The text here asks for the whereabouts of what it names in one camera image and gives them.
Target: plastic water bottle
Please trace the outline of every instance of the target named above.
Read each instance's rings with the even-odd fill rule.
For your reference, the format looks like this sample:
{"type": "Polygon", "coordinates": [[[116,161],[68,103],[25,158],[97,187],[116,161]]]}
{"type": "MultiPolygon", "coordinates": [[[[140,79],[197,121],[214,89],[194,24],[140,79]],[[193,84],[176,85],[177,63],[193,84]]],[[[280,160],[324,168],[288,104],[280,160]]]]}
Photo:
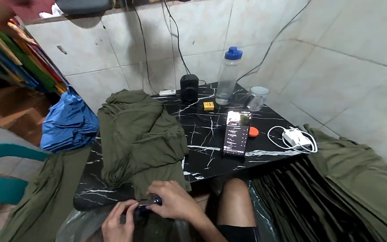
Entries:
{"type": "Polygon", "coordinates": [[[235,82],[237,80],[237,66],[240,63],[243,52],[237,50],[237,47],[230,47],[229,50],[225,53],[225,58],[223,59],[220,75],[218,89],[216,91],[216,102],[220,105],[227,105],[229,103],[229,98],[234,92],[235,82]]]}

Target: mug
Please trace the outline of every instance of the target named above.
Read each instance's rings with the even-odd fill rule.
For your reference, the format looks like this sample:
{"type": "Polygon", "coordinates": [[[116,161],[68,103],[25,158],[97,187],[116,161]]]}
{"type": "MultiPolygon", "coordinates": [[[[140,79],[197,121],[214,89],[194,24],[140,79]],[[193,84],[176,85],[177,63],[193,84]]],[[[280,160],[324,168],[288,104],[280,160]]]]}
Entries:
{"type": "Polygon", "coordinates": [[[264,106],[269,93],[270,90],[263,86],[254,86],[250,88],[244,107],[248,108],[252,112],[260,111],[262,106],[264,106]]]}

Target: white charging cable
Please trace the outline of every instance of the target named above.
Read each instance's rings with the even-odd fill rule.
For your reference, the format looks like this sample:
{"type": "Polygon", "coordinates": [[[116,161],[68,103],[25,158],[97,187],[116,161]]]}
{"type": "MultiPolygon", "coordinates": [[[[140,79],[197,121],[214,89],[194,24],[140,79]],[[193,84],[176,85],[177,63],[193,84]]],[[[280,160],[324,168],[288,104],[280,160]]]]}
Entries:
{"type": "Polygon", "coordinates": [[[317,152],[317,144],[316,144],[316,140],[313,138],[313,136],[311,136],[307,132],[301,131],[301,130],[299,130],[297,128],[294,128],[294,127],[289,127],[289,129],[286,129],[286,128],[282,127],[282,126],[274,126],[270,130],[268,130],[267,136],[268,136],[268,139],[271,140],[271,142],[273,142],[273,144],[275,144],[276,146],[278,146],[278,147],[280,147],[282,149],[293,149],[293,150],[296,150],[296,151],[304,153],[304,154],[316,153],[317,152]],[[271,130],[273,130],[275,128],[282,128],[283,129],[282,140],[283,140],[283,143],[287,147],[283,147],[283,146],[278,145],[276,142],[274,142],[270,138],[270,132],[271,132],[271,130]],[[285,137],[291,138],[291,140],[294,142],[294,145],[293,146],[289,146],[286,143],[286,141],[285,141],[285,137]],[[307,140],[309,141],[308,145],[312,146],[311,150],[307,149],[306,147],[304,147],[306,145],[306,141],[307,140]],[[303,151],[303,150],[300,150],[300,149],[296,149],[297,147],[301,147],[301,148],[303,148],[306,151],[303,151]]]}

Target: black speaker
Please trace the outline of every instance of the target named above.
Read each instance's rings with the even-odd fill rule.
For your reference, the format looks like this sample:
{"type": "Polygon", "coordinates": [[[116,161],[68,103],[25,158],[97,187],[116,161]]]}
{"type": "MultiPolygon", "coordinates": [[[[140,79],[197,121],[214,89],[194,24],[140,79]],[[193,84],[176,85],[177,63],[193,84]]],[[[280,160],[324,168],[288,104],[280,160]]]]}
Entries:
{"type": "Polygon", "coordinates": [[[180,95],[183,102],[198,101],[198,77],[194,74],[184,75],[180,79],[180,95]]]}

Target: yellow box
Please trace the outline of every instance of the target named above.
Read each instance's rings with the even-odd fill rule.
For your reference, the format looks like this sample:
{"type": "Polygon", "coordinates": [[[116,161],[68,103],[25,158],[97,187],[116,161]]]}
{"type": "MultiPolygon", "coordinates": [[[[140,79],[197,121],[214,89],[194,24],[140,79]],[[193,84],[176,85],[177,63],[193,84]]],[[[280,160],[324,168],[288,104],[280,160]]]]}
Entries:
{"type": "Polygon", "coordinates": [[[215,104],[213,102],[204,102],[204,111],[213,111],[215,104]]]}

